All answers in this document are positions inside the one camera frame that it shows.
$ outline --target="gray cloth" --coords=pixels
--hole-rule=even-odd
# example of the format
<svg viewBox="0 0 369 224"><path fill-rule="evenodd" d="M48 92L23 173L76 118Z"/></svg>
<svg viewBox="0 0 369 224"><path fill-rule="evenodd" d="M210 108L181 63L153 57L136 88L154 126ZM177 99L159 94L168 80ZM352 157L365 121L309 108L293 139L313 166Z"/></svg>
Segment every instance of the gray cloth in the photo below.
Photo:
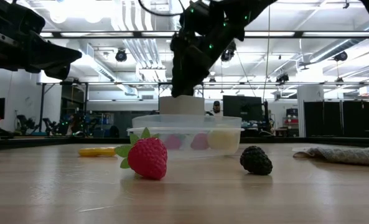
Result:
<svg viewBox="0 0 369 224"><path fill-rule="evenodd" d="M349 147L304 147L293 149L294 157L310 156L324 158L329 162L344 164L357 164L369 166L369 147L368 148L349 148Z"/></svg>

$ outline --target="person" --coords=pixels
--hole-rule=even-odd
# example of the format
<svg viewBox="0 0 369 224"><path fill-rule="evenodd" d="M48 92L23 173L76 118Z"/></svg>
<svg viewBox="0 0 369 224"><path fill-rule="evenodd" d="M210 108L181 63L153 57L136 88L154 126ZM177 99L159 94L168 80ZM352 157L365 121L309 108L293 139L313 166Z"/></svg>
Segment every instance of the person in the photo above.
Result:
<svg viewBox="0 0 369 224"><path fill-rule="evenodd" d="M220 102L218 100L213 102L213 110L211 113L214 116L223 116L223 112L220 110Z"/></svg>

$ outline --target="black blackberry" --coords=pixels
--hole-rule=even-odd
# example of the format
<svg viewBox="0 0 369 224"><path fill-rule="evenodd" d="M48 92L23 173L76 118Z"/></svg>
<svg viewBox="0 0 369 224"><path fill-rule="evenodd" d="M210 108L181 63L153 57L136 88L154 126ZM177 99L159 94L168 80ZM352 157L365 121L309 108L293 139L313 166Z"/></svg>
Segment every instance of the black blackberry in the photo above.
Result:
<svg viewBox="0 0 369 224"><path fill-rule="evenodd" d="M257 146L246 148L242 152L240 163L249 173L256 175L269 175L273 169L269 157Z"/></svg>

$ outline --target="clear plastic bowl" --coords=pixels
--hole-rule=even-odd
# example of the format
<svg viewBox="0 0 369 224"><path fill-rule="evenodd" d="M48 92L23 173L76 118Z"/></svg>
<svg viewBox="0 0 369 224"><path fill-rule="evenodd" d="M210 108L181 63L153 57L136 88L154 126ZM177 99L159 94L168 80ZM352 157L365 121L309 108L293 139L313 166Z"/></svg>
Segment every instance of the clear plastic bowl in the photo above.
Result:
<svg viewBox="0 0 369 224"><path fill-rule="evenodd" d="M149 115L133 119L129 133L147 127L168 149L169 159L231 155L238 150L241 118L194 115Z"/></svg>

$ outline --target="wooden table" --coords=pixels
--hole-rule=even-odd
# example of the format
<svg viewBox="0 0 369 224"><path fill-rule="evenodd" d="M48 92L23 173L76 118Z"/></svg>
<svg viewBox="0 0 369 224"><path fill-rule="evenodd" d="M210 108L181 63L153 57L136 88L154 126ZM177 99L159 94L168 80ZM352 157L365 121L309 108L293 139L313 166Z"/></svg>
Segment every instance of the wooden table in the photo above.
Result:
<svg viewBox="0 0 369 224"><path fill-rule="evenodd" d="M369 167L294 159L307 144L260 146L269 176L237 155L169 161L160 182L77 156L91 145L0 151L0 224L369 223Z"/></svg>

